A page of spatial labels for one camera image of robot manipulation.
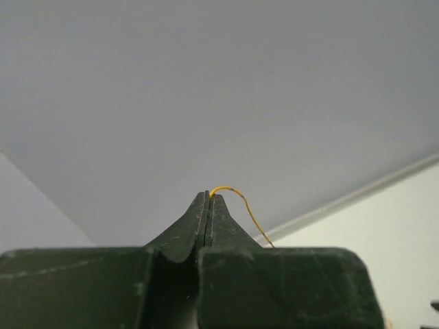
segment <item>yellow wire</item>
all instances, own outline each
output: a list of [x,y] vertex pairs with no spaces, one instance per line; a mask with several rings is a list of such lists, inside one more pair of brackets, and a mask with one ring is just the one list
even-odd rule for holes
[[275,246],[273,245],[273,242],[271,242],[271,240],[268,238],[268,236],[265,234],[265,232],[262,230],[261,226],[259,226],[257,220],[255,219],[253,212],[250,209],[250,206],[248,205],[247,199],[246,197],[244,197],[242,195],[241,192],[239,192],[238,190],[235,190],[234,188],[230,187],[230,186],[219,186],[219,187],[215,187],[211,193],[209,194],[209,199],[212,199],[212,197],[215,195],[216,192],[218,192],[219,190],[229,190],[232,192],[235,192],[236,194],[238,194],[240,197],[242,197],[242,199],[244,200],[244,203],[246,204],[246,208],[248,211],[248,214],[250,215],[250,217],[252,217],[253,223],[256,225],[256,227],[258,228],[258,230],[260,231],[260,233],[262,234],[262,236],[267,240],[267,242],[273,247],[275,248]]

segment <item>white ceiling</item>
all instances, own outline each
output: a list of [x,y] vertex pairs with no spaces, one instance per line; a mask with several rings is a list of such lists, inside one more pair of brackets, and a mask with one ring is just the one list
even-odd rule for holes
[[270,229],[437,150],[438,17],[415,0],[2,1],[0,150],[99,244],[146,243],[220,184]]

